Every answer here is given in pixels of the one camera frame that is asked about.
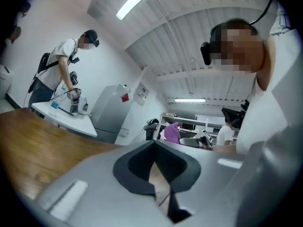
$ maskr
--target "cable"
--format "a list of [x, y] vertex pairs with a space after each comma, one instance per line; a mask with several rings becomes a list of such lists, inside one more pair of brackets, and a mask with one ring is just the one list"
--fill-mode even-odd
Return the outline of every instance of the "cable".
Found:
[[67, 98], [67, 95], [65, 96], [65, 98], [64, 99], [62, 99], [62, 100], [58, 100], [59, 102], [61, 102], [61, 101], [63, 101], [63, 100], [65, 100]]
[[25, 98], [24, 98], [23, 107], [25, 106], [25, 101], [26, 101], [26, 99], [27, 99], [27, 95], [28, 95], [28, 92], [27, 92], [27, 94], [26, 94], [26, 96], [25, 96]]
[[262, 18], [264, 17], [264, 15], [267, 13], [267, 11], [268, 11], [268, 9], [269, 9], [269, 6], [270, 6], [270, 4], [272, 3], [272, 1], [273, 1], [273, 0], [269, 0], [267, 6], [266, 6], [266, 8], [265, 8], [265, 10], [264, 10], [263, 13], [260, 15], [260, 17], [259, 17], [257, 20], [251, 22], [250, 25], [253, 25], [253, 24], [257, 23], [260, 19], [262, 19]]
[[[33, 78], [33, 80], [32, 80], [32, 82], [31, 82], [30, 85], [33, 84], [33, 82], [34, 82], [34, 80], [35, 80], [35, 77], [36, 77], [36, 74], [34, 75], [34, 78]], [[25, 106], [25, 101], [26, 101], [26, 99], [27, 99], [27, 95], [28, 95], [28, 91], [27, 91], [27, 94], [25, 95], [25, 98], [24, 98], [23, 107]]]
[[61, 93], [61, 94], [59, 94], [59, 95], [57, 95], [57, 96], [54, 96], [53, 98], [50, 99], [50, 101], [53, 100], [53, 99], [55, 99], [55, 98], [57, 98], [57, 97], [59, 97], [59, 96], [62, 96], [62, 95], [64, 95], [64, 94], [66, 94], [66, 93], [69, 93], [69, 92], [71, 92], [71, 91], [73, 91], [73, 90], [74, 90], [74, 89], [69, 90], [69, 91], [67, 91], [67, 92], [65, 92], [65, 93]]

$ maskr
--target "white table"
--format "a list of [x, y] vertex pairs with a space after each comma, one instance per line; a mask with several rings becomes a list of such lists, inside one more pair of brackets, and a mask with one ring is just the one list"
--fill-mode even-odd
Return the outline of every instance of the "white table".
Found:
[[70, 115], [61, 109], [58, 109], [56, 116], [49, 114], [51, 109], [50, 102], [32, 104], [32, 108], [45, 116], [45, 119], [51, 120], [60, 126], [66, 127], [73, 131], [96, 137], [97, 133], [88, 115]]

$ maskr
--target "bottle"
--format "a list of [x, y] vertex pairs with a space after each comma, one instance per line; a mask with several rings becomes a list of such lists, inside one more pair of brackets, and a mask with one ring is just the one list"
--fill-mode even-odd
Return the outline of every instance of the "bottle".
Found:
[[59, 103], [60, 101], [62, 101], [64, 99], [64, 93], [66, 92], [66, 88], [63, 86], [55, 95], [54, 95], [54, 99], [51, 101], [51, 109], [49, 114], [52, 117], [56, 117], [57, 116], [57, 112], [59, 109]]

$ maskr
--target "purple object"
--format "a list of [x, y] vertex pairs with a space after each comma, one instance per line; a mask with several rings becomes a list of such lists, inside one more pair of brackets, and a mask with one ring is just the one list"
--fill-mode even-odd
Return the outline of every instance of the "purple object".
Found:
[[175, 144], [180, 145], [180, 133], [178, 130], [178, 123], [173, 123], [169, 126], [167, 126], [164, 129], [164, 137], [166, 138], [167, 141]]

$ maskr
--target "refrigerator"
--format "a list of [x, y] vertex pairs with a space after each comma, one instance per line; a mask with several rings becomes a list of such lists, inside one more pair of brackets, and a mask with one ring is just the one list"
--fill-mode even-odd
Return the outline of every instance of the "refrigerator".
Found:
[[107, 86], [91, 110], [91, 122], [97, 132], [95, 140], [115, 143], [132, 101], [122, 101], [127, 90], [120, 84]]

